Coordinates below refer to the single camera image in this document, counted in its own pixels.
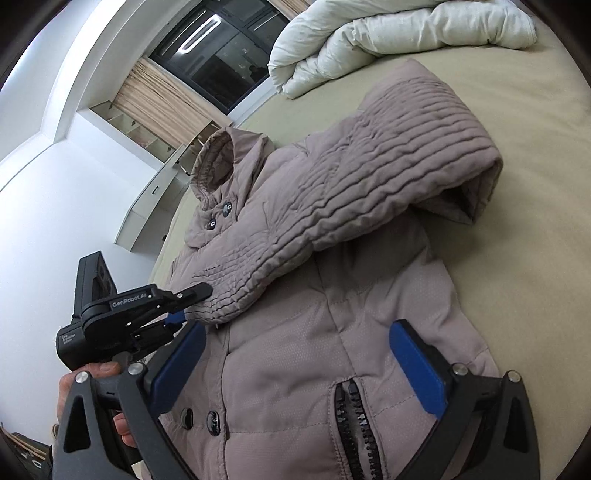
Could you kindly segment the person's left hand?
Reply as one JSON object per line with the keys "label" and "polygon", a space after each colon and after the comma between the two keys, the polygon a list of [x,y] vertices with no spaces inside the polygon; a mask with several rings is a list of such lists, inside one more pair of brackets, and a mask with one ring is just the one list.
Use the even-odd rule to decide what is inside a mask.
{"label": "person's left hand", "polygon": [[127,378],[119,363],[91,363],[60,380],[56,458],[73,453],[107,459],[119,446],[136,446],[120,410]]}

